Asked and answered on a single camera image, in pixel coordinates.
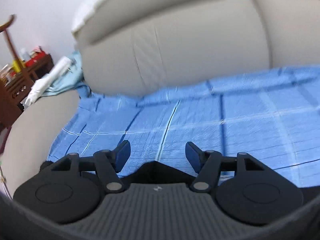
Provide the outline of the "wooden clothes rack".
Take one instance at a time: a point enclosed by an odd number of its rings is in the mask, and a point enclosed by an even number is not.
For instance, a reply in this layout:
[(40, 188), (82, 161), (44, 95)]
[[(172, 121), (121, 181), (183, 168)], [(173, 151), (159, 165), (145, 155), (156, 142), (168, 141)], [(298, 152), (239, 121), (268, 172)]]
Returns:
[(23, 75), (23, 77), (29, 81), (29, 76), (28, 73), (26, 72), (26, 70), (23, 68), (23, 65), (21, 64), (20, 58), (18, 56), (17, 50), (14, 46), (14, 43), (12, 42), (10, 33), (9, 33), (9, 27), (14, 23), (16, 19), (16, 15), (12, 14), (10, 15), (9, 19), (7, 20), (7, 22), (5, 22), (3, 25), (0, 26), (0, 33), (3, 33), (7, 42), (7, 45), (9, 47), (9, 50), (14, 58), (14, 60), (16, 61), (17, 65), (20, 68), (20, 72)]

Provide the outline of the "white crumpled cloth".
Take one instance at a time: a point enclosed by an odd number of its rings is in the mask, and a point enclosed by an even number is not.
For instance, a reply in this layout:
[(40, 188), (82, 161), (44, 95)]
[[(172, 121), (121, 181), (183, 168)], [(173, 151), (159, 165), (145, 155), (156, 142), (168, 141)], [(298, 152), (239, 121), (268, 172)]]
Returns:
[(24, 107), (29, 107), (37, 101), (37, 99), (45, 92), (50, 85), (57, 80), (59, 77), (63, 76), (67, 70), (72, 65), (70, 58), (63, 56), (59, 59), (58, 63), (52, 68), (52, 70), (46, 74), (44, 77), (35, 81), (31, 87), (26, 100), (24, 102)]

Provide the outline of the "blue checkered bed sheet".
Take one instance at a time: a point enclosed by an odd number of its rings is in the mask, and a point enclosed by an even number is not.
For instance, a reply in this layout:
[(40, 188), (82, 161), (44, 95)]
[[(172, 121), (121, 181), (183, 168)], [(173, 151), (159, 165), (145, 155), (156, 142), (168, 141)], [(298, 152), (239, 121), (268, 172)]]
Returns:
[(131, 155), (120, 176), (159, 161), (194, 174), (184, 153), (246, 152), (298, 187), (319, 185), (319, 66), (284, 67), (163, 88), (142, 98), (106, 96), (82, 86), (75, 115), (48, 160), (92, 156), (123, 140)]

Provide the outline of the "light blue crumpled cloth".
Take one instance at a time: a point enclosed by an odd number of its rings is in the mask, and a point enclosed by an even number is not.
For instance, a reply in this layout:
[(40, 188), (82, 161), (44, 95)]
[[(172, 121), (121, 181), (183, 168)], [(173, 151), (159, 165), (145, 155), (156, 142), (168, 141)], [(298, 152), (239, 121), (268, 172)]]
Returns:
[(58, 77), (44, 91), (42, 97), (55, 96), (68, 90), (72, 90), (77, 86), (78, 83), (83, 80), (82, 59), (80, 51), (73, 51), (73, 53), (69, 55), (68, 58), (71, 60), (71, 65), (63, 75)]

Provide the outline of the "beige padded headboard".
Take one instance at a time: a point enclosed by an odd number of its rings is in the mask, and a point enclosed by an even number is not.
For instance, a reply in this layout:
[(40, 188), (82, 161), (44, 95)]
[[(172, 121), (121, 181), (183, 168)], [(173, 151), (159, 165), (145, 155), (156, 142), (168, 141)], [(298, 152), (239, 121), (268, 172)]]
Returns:
[(319, 63), (319, 0), (96, 0), (73, 27), (97, 93)]

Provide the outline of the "dark wooden cabinet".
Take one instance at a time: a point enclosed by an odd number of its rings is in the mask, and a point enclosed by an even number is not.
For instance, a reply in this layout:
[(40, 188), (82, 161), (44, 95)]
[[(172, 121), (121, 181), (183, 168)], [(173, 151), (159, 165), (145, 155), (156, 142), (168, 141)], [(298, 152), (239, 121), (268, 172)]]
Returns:
[(32, 85), (36, 80), (42, 78), (53, 68), (52, 56), (46, 54), (44, 57), (35, 60), (27, 68), (24, 68), (27, 77), (25, 79), (22, 73), (18, 74), (7, 86), (1, 81), (1, 125), (11, 126), (23, 112), (22, 101), (27, 97)]

